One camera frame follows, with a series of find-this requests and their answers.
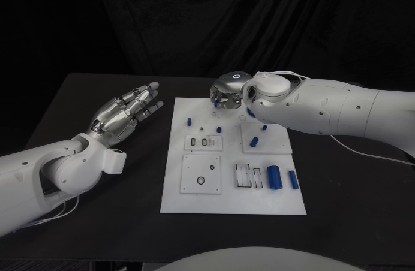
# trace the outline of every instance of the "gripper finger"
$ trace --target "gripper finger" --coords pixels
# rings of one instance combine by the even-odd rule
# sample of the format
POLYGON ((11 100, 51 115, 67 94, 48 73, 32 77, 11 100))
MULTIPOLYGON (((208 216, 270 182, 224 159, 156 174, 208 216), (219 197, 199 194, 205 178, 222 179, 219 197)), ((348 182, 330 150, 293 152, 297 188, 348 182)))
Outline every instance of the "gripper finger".
POLYGON ((157 96, 159 91, 143 91, 142 94, 130 101, 126 111, 136 114, 150 103, 152 99, 157 96))
POLYGON ((156 91, 156 89, 159 88, 159 82, 155 81, 147 85, 140 86, 139 88, 136 88, 133 91, 130 91, 129 93, 126 93, 121 98, 126 102, 126 104, 129 104, 129 102, 139 97, 139 95, 143 93, 143 91, 149 91, 150 93, 156 91))
POLYGON ((142 122, 162 108, 163 104, 163 101, 159 101, 153 106, 136 114, 139 122, 142 122))

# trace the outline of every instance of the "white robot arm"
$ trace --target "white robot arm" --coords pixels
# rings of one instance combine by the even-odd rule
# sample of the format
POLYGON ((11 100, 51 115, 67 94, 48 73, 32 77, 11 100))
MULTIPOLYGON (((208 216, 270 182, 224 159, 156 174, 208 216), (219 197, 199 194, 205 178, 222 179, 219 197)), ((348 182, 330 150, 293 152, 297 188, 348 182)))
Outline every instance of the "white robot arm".
POLYGON ((0 236, 88 191, 103 171, 121 174, 127 155, 111 147, 126 140, 137 123, 163 106, 157 102, 145 108, 157 88, 159 83, 153 82, 113 98, 98 110, 90 130, 72 140, 0 158, 0 236), (55 192, 44 192, 41 175, 57 186, 55 192))
POLYGON ((415 93, 362 88, 341 81, 279 74, 253 77, 235 71, 211 88, 218 107, 235 109, 241 100, 267 124, 316 135, 359 136, 382 141, 415 157, 415 93))

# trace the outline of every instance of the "robotic hand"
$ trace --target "robotic hand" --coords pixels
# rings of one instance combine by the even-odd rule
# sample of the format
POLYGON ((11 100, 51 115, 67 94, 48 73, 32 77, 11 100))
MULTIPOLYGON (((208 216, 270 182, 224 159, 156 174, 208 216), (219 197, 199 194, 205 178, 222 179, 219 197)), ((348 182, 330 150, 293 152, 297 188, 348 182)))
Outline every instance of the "robotic hand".
POLYGON ((415 157, 414 92, 368 89, 341 81, 310 79, 290 71, 258 72, 254 77, 235 71, 215 81, 211 100, 228 109, 238 108, 244 100, 267 124, 310 134, 379 140, 415 157), (296 75, 300 81, 293 82, 280 74, 296 75))
POLYGON ((64 202, 88 191, 103 171, 121 174, 126 153, 111 149, 136 125, 163 106, 145 108, 157 96, 159 83, 139 87, 100 108, 90 130, 61 141, 0 158, 0 236, 16 230, 64 202), (44 192, 41 174, 57 186, 44 192))

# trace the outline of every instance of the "black table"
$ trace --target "black table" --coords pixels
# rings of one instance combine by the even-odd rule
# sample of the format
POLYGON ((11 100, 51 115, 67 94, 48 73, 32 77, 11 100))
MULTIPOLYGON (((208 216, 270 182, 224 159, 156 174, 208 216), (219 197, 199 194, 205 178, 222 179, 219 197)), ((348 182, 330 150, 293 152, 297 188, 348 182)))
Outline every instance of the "black table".
MULTIPOLYGON (((160 214, 175 97, 208 97, 215 79, 71 74, 28 148, 88 129, 110 98, 160 82, 163 108, 117 145, 121 175, 104 175, 62 219, 0 238, 0 258, 175 261, 238 246, 307 251, 355 264, 415 265, 415 172, 352 153, 330 137, 290 130, 307 216, 160 214)), ((362 152, 407 160, 395 147, 342 137, 362 152)))

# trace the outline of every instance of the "black curtain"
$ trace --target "black curtain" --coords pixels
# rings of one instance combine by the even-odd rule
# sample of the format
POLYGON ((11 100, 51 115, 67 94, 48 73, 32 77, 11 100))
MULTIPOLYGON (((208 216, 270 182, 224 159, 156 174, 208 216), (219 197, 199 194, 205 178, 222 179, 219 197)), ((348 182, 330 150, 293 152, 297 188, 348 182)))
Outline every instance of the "black curtain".
POLYGON ((19 135, 5 152, 23 147, 71 72, 218 77, 234 70, 292 70, 415 90, 415 0, 2 3, 2 63, 11 71, 2 133, 19 135))

